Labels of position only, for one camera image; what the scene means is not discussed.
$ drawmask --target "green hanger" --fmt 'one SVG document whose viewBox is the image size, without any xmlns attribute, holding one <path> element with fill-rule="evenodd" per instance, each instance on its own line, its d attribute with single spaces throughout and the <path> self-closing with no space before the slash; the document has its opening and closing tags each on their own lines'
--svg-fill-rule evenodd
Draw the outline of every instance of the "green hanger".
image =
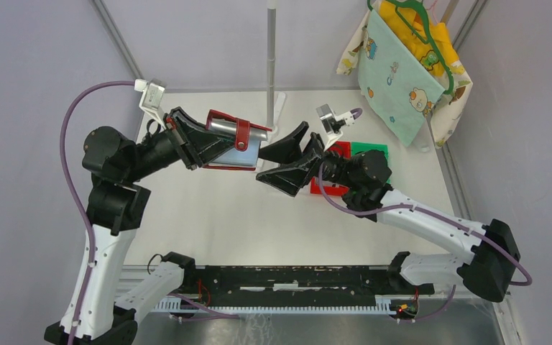
<svg viewBox="0 0 552 345">
<path fill-rule="evenodd" d="M 451 74 L 451 70 L 449 69 L 449 66 L 446 64 L 446 59 L 443 58 L 443 55 L 437 48 L 437 44 L 435 43 L 435 40 L 433 40 L 433 36 L 431 36 L 431 21 L 428 19 L 428 13 L 426 13 L 426 9 L 424 8 L 424 5 L 422 3 L 416 1 L 416 0 L 405 0 L 403 2 L 396 1 L 396 0 L 386 0 L 390 2 L 391 4 L 395 5 L 395 12 L 397 12 L 397 15 L 405 25 L 407 25 L 413 34 L 425 45 L 430 44 L 433 48 L 433 51 L 437 55 L 437 58 L 439 59 L 439 62 L 443 65 L 443 69 L 446 71 L 449 79 L 449 88 L 445 90 L 444 92 L 448 95 L 451 95 L 454 92 L 454 76 Z M 371 0 L 367 0 L 367 7 L 369 7 L 370 11 L 373 11 L 373 6 L 371 6 Z M 412 24 L 410 24 L 405 17 L 399 12 L 399 7 L 404 9 L 413 9 L 418 15 L 420 15 L 420 19 L 422 20 L 422 25 L 424 26 L 424 32 L 426 33 L 426 39 L 422 37 L 415 29 L 413 28 Z"/>
</svg>

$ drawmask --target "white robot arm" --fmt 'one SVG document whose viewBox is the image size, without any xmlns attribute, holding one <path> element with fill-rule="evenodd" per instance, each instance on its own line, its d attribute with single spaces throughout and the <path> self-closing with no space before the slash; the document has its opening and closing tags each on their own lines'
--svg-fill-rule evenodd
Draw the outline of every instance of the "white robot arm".
<svg viewBox="0 0 552 345">
<path fill-rule="evenodd" d="M 52 344 L 131 344 L 138 325 L 163 297 L 174 290 L 195 286 L 195 277 L 201 273 L 195 260 L 169 253 L 162 257 L 153 274 L 115 299 L 124 258 L 150 196 L 148 190 L 135 182 L 178 160 L 191 170 L 209 167 L 215 161 L 218 165 L 212 168 L 235 170 L 252 169 L 248 166 L 249 158 L 255 162 L 257 158 L 276 162 L 279 167 L 258 173 L 256 179 L 290 196 L 295 196 L 315 176 L 321 188 L 323 179 L 345 185 L 349 187 L 343 197 L 346 208 L 324 193 L 335 207 L 407 230 L 450 253 L 416 255 L 403 252 L 393 259 L 387 270 L 347 267 L 342 269 L 345 272 L 338 272 L 338 276 L 349 274 L 351 284 L 373 282 L 374 286 L 361 286 L 367 288 L 371 296 L 376 289 L 406 291 L 425 284 L 446 283 L 464 284 L 487 300 L 497 302 L 504 298 L 520 258 L 507 224 L 494 220 L 486 225 L 456 218 L 412 200 L 386 183 L 391 172 L 382 152 L 371 150 L 346 159 L 326 151 L 325 144 L 315 133 L 310 135 L 310 141 L 302 150 L 300 141 L 308 130 L 305 122 L 278 142 L 259 149 L 258 143 L 253 141 L 261 141 L 269 129 L 217 111 L 211 111 L 207 125 L 198 123 L 181 108 L 172 109 L 160 118 L 163 86 L 145 82 L 137 83 L 136 89 L 143 92 L 141 108 L 151 113 L 163 130 L 148 135 L 140 144 L 107 126 L 93 130 L 86 138 L 82 164 L 92 172 L 93 178 L 86 213 L 93 227 L 95 244 L 91 246 L 91 240 L 86 239 L 73 297 L 60 322 L 47 327 L 46 341 Z M 329 116 L 327 105 L 318 110 L 323 125 L 327 123 L 332 134 L 339 133 L 339 127 L 354 121 L 352 112 Z M 213 119 L 218 120 L 218 126 L 211 123 Z M 88 263 L 91 254 L 94 261 Z M 225 268 L 217 267 L 216 270 L 225 275 Z M 283 270 L 290 277 L 302 274 L 304 269 L 278 267 L 269 274 Z M 359 275 L 367 278 L 359 280 Z M 309 280 L 307 285 L 312 286 L 313 282 Z"/>
</svg>

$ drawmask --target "red box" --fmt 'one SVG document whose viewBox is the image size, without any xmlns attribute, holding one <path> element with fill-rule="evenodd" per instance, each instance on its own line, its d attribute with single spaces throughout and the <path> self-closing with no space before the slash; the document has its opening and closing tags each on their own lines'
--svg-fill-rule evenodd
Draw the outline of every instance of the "red box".
<svg viewBox="0 0 552 345">
<path fill-rule="evenodd" d="M 333 146 L 329 147 L 328 151 L 338 152 L 344 158 L 350 158 L 350 142 L 336 142 Z M 342 196 L 348 192 L 348 187 L 342 185 L 334 185 L 330 182 L 323 182 L 325 185 L 325 191 L 330 196 Z M 312 178 L 310 182 L 310 193 L 321 194 L 321 190 L 318 188 L 318 178 Z"/>
</svg>

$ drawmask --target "white wall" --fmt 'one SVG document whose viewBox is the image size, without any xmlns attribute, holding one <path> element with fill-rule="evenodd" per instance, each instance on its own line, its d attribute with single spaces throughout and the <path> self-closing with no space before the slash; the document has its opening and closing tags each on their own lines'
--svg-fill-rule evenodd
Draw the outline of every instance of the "white wall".
<svg viewBox="0 0 552 345">
<path fill-rule="evenodd" d="M 512 289 L 527 344 L 552 344 L 552 1 L 489 1 L 460 54 L 475 86 L 452 151 L 477 218 L 511 225 L 535 278 Z"/>
<path fill-rule="evenodd" d="M 265 0 L 105 4 L 145 78 L 174 89 L 266 86 Z M 335 68 L 366 10 L 366 0 L 278 1 L 276 86 L 358 87 Z"/>
<path fill-rule="evenodd" d="M 60 169 L 60 125 L 82 90 L 121 79 L 132 77 L 89 1 L 0 1 L 0 344 L 43 344 L 65 312 L 83 222 Z M 137 97 L 99 91 L 74 113 L 69 162 L 82 200 L 83 140 L 102 124 L 134 136 Z"/>
</svg>

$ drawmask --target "metal floor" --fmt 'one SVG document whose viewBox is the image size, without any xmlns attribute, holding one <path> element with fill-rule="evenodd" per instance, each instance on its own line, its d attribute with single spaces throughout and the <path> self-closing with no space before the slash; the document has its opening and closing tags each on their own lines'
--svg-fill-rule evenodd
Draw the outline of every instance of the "metal floor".
<svg viewBox="0 0 552 345">
<path fill-rule="evenodd" d="M 420 315 L 442 300 L 420 300 Z M 397 325 L 387 316 L 248 315 L 244 320 L 179 324 L 168 314 L 151 313 L 139 327 L 136 345 L 251 344 L 504 344 L 492 304 L 480 299 L 455 299 L 437 318 Z"/>
</svg>

